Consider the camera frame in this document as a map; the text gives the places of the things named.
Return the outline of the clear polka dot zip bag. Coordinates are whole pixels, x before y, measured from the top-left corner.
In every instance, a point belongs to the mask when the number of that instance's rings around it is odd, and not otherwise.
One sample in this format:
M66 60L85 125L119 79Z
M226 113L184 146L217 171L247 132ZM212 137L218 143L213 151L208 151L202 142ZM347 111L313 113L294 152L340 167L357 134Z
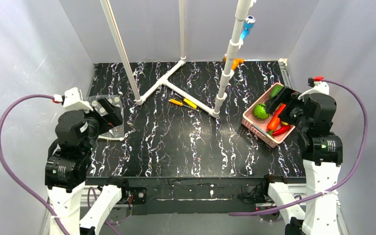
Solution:
M100 99L106 99L112 108L105 108L100 102ZM100 132L98 139L107 141L124 141L124 114L123 104L119 95L93 95L87 98L87 101L91 104L94 110L96 110L110 125L109 130L106 132ZM115 118L114 114L120 114L121 124L118 124L118 118Z

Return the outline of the orange toy carrot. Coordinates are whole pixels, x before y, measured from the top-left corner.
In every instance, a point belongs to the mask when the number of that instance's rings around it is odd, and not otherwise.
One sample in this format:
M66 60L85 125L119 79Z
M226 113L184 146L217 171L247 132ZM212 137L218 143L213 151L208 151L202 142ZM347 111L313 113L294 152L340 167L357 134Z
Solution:
M275 131L280 124L279 114L286 108L286 104L282 104L278 107L276 112L273 114L272 119L267 124L268 131Z

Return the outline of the green toy watermelon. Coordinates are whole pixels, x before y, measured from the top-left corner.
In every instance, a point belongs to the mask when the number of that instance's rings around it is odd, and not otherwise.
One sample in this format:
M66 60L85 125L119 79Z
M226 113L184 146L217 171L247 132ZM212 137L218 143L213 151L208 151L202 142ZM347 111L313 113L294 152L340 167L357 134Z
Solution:
M259 103L254 107L253 113L256 118L258 119L268 119L270 117L270 114L268 114L265 110L265 104L264 103Z

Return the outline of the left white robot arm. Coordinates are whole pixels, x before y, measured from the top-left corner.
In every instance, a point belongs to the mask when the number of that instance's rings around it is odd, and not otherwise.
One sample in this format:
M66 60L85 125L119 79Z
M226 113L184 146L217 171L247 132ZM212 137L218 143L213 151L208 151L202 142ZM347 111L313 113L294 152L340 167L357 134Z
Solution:
M97 102L105 112L81 98L56 98L66 109L55 128L58 150L51 153L45 167L45 185L50 205L71 235L97 235L114 205L128 188L122 177L109 177L88 213L80 218L81 195L99 135L123 123L121 108L106 98Z

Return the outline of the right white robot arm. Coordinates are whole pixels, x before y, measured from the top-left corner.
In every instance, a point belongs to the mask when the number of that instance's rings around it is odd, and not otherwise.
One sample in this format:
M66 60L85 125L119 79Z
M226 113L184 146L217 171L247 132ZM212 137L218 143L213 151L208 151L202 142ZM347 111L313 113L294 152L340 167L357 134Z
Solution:
M306 173L305 209L283 177L265 176L265 192L285 222L286 235L337 235L337 192L332 187L337 184L343 162L343 145L331 132L336 101L327 94L301 95L283 87L268 101L267 112L273 112L280 104L285 108L277 116L298 130Z

